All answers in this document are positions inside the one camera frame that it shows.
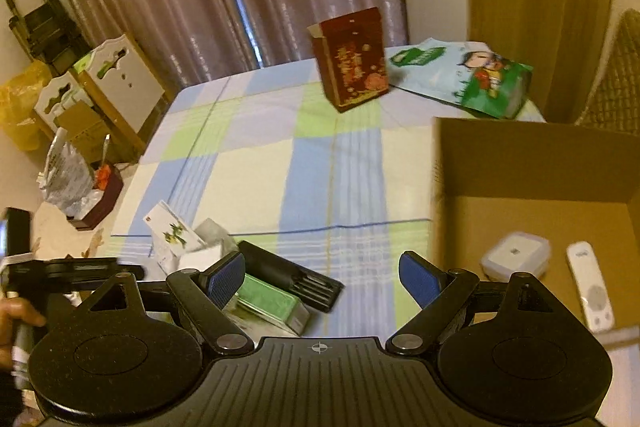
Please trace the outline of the person's left hand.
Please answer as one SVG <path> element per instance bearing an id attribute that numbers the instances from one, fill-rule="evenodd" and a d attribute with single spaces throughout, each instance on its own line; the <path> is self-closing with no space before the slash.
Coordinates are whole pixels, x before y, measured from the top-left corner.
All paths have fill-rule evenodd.
<path id="1" fill-rule="evenodd" d="M 9 372 L 13 367 L 13 329 L 17 323 L 41 327 L 46 325 L 46 318 L 24 298 L 0 301 L 0 366 L 3 372 Z"/>

